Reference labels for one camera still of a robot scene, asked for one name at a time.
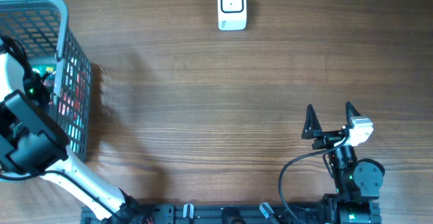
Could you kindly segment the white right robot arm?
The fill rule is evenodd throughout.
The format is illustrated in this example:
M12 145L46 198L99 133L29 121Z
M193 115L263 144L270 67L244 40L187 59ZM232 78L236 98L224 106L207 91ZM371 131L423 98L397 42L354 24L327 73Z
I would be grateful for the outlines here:
M346 102L346 125L323 131L315 110L306 108L301 138L312 139L314 150L325 150L325 166L334 180L335 194L325 194L318 208L319 223L378 224L382 222L380 197L385 168L379 162L358 159L355 147L373 133L373 122Z

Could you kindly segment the red Nescafe sachet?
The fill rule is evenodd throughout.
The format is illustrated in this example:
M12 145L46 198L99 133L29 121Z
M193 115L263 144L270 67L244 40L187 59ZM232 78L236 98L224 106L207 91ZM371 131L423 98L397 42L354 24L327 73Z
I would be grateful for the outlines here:
M79 72L70 71L64 77L65 84L60 91L59 113L80 125L83 119L85 89Z

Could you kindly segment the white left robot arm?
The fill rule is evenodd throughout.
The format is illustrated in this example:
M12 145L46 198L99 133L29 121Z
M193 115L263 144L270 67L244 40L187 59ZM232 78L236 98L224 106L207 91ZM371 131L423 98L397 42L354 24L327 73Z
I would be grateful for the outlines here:
M102 223L141 223L137 201L81 162L70 139L50 117L44 78L21 43L1 37L1 180L50 181L80 200Z

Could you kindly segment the green 3M gloves packet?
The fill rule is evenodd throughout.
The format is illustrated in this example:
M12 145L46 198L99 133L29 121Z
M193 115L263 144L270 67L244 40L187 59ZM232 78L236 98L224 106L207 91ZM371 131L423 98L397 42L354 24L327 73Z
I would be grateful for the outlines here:
M32 66L32 71L39 74L41 77L43 77L45 74L49 74L48 77L45 79L45 82L48 81L54 81L55 80L55 74L56 74L56 67L50 66L50 65L35 65Z

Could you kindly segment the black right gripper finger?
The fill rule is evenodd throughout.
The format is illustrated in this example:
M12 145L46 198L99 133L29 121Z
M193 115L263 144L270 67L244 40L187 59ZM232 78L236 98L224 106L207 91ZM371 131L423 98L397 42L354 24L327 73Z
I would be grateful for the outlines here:
M302 139L316 139L322 136L322 128L312 104L306 108L306 119L302 130Z
M351 102L345 103L346 108L346 121L348 125L352 124L352 118L361 116L361 114L355 109Z

